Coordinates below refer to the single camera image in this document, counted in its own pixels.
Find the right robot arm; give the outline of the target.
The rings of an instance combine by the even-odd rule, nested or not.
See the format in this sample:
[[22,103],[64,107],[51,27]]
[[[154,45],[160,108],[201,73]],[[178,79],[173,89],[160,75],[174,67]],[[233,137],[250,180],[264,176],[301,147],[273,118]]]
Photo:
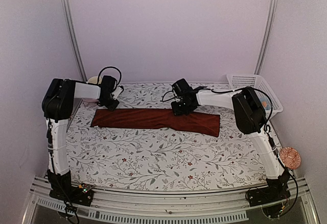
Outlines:
[[266,112],[258,96],[261,94],[272,103],[267,93],[250,86],[223,91],[215,91],[205,86],[192,88],[185,79],[176,81],[172,85],[172,91],[176,101],[171,103],[171,107],[176,116],[188,115],[200,106],[233,110],[238,130],[248,136],[263,163],[268,184],[264,197],[274,202],[283,195],[290,175],[270,136],[268,121],[272,113]]

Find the dark red towel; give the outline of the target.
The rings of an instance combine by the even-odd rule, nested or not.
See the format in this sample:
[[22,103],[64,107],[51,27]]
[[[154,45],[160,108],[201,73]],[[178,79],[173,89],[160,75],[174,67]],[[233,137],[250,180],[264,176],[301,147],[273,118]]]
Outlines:
[[220,116],[193,112],[174,115],[171,109],[98,109],[91,122],[92,127],[121,129],[162,129],[193,132],[218,137]]

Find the blue patterned towel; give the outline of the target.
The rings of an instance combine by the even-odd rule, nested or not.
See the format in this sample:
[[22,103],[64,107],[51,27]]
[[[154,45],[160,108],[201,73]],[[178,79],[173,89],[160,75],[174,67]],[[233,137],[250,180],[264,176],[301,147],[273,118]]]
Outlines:
[[270,103],[270,101],[269,101],[269,99],[268,99],[267,97],[263,97],[263,96],[262,96],[262,97],[259,98],[259,100],[260,100],[260,102],[261,102],[263,108],[264,108],[266,111],[268,111],[268,110],[271,109],[271,103]]

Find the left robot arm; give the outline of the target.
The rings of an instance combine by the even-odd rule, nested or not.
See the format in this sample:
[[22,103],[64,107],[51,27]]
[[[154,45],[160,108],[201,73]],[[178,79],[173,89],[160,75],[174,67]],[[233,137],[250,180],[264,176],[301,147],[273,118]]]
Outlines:
[[112,76],[103,76],[101,83],[92,84],[71,79],[52,80],[42,101],[48,140],[48,179],[52,189],[64,200],[76,196],[71,185],[71,172],[66,152],[66,132],[73,113],[75,99],[95,100],[100,107],[113,111],[119,104],[118,96],[124,91]]

